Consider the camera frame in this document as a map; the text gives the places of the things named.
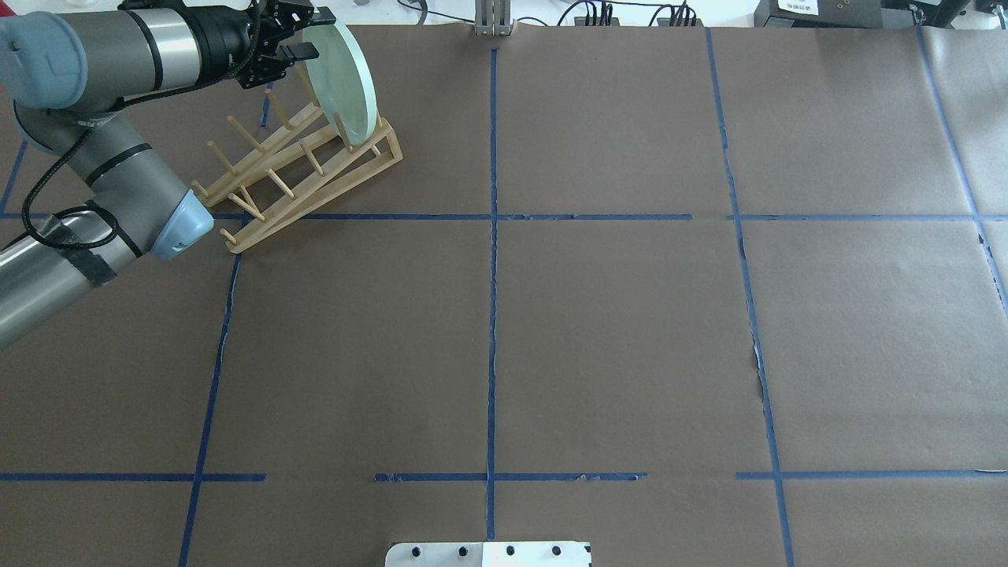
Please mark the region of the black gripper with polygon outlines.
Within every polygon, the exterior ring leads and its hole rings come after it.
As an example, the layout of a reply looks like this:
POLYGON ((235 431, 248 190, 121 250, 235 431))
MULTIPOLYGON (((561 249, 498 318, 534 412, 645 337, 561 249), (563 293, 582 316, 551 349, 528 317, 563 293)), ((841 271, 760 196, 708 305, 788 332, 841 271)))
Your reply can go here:
POLYGON ((316 8, 309 1, 261 1, 251 15, 250 52, 236 75, 244 89, 283 79, 298 62, 316 60, 320 54, 312 43, 287 44, 287 40, 305 28, 337 22, 330 8, 316 8))

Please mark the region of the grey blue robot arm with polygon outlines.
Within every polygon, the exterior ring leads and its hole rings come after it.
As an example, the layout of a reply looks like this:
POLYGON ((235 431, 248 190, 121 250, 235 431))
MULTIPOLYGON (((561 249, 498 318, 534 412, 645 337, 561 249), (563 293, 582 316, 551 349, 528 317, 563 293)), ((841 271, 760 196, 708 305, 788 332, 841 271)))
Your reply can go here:
POLYGON ((2 86, 26 143, 53 155, 2 249, 2 345, 9 347, 120 270, 170 261, 213 228, 212 213, 130 125, 124 110, 223 80, 265 85, 335 23, 309 1, 246 8, 123 1, 115 10, 2 19, 2 86))

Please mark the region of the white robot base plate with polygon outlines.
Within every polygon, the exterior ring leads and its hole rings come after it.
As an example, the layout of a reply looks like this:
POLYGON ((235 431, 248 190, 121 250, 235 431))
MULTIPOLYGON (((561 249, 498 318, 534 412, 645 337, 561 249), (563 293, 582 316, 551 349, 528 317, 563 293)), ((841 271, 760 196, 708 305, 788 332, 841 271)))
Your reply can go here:
POLYGON ((591 544, 570 541, 487 541, 394 544, 385 566, 591 566, 591 544))

